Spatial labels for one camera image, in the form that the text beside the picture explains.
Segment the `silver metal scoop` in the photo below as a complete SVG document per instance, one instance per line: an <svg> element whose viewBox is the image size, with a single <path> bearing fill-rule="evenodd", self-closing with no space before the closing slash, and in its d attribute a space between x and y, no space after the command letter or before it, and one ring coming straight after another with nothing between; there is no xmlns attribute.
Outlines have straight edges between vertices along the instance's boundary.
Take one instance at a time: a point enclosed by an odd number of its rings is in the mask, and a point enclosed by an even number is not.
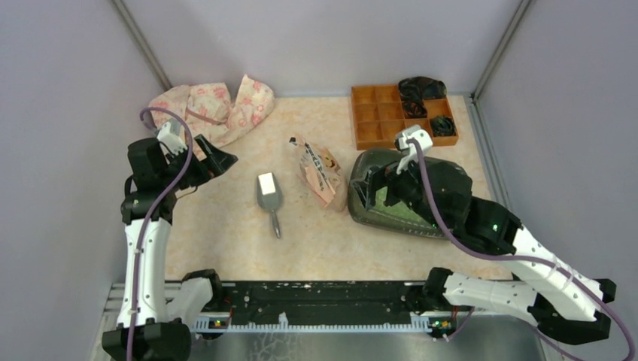
<svg viewBox="0 0 638 361"><path fill-rule="evenodd" d="M257 204L269 214L275 237L281 238L277 211L283 204L283 193L274 173L268 172L257 176Z"/></svg>

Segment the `pink cat litter bag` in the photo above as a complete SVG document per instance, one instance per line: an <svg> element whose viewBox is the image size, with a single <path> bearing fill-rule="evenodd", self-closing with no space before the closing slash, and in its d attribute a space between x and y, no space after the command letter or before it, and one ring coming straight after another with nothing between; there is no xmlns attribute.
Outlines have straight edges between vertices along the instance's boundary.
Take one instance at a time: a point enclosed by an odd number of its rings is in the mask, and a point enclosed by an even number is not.
<svg viewBox="0 0 638 361"><path fill-rule="evenodd" d="M343 211L347 202L347 179L342 167L326 147L295 134L288 141L293 146L299 179L316 197L322 208Z"/></svg>

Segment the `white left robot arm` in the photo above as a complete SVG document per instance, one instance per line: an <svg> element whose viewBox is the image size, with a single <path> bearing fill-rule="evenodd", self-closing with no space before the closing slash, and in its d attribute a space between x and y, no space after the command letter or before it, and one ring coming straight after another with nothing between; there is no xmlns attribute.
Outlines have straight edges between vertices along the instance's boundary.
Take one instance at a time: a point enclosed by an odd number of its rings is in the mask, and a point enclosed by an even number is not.
<svg viewBox="0 0 638 361"><path fill-rule="evenodd" d="M204 159L182 140L168 153L157 138L128 147L132 175L126 179L120 206L127 249L123 303L114 329L103 332L101 339L102 349L114 360L189 359L190 328L199 313L203 308L216 311L226 300L213 269L187 274L173 300L166 299L166 250L177 191L197 188L238 161L201 135L194 142Z"/></svg>

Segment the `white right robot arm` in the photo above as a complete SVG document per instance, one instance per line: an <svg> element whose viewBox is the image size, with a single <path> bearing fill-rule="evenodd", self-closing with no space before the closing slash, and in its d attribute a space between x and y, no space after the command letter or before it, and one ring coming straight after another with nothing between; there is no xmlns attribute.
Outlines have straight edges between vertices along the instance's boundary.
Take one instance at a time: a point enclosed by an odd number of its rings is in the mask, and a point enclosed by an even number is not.
<svg viewBox="0 0 638 361"><path fill-rule="evenodd" d="M366 210L384 191L386 206L405 205L467 254L499 262L513 274L510 281L488 281L433 268L423 288L433 310L468 306L508 314L570 345L609 337L606 306L615 299L615 283L573 270L507 208L474 196L471 178L457 164L399 160L369 168L350 187Z"/></svg>

